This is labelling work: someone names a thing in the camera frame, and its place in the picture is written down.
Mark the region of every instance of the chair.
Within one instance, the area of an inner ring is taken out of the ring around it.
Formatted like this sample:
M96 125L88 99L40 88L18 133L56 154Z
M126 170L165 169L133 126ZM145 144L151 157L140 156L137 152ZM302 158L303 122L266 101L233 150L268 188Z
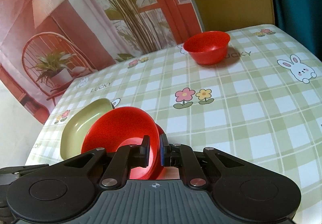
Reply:
M61 87L55 87L54 83L50 79L47 83L45 81L37 81L41 72L33 68L39 63L36 56L45 57L53 51L64 51L66 54L75 54L70 58L71 63L67 65L70 70L75 67L84 67L92 73L95 70L95 67L74 43L60 34L54 32L42 32L31 37L22 52L23 68L33 83L35 83L37 87L46 94L46 96L48 96L47 100L52 99L54 105L56 105L55 98L64 94L71 82Z

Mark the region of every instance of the red bowl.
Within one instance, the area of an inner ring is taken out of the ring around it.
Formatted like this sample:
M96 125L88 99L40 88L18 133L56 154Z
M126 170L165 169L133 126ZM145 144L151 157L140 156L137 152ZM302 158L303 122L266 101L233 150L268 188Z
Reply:
M144 135L150 136L149 166L131 170L131 179L152 179L162 171L159 131L154 120L145 111L135 107L119 107L99 118L90 128L82 145L82 153L103 147L115 152L129 144L140 145Z
M189 38L183 48L202 65L213 65L225 58L230 36L222 31L208 31Z

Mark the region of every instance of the gray ribbed panel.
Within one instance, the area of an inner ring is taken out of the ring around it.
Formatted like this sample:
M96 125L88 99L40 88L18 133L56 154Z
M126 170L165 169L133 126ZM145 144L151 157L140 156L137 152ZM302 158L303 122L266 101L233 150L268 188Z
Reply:
M26 224L19 220L17 224ZM95 205L66 224L237 224L219 211L205 191L181 180L128 180L120 190L104 191Z

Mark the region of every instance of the table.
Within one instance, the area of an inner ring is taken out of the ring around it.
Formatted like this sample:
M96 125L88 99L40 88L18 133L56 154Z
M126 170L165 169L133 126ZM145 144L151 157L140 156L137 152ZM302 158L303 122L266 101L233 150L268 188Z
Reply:
M26 164L61 161L68 119L99 98L119 98L118 107L148 112L170 143L215 147L288 176L302 192L295 222L320 224L322 63L273 25L228 33L229 51L218 65L197 65L179 45L76 79Z

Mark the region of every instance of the white floor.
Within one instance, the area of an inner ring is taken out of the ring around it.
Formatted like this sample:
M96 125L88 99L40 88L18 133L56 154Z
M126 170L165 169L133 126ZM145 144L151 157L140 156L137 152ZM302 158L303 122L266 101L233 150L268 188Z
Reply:
M25 165L41 129L0 81L0 168Z

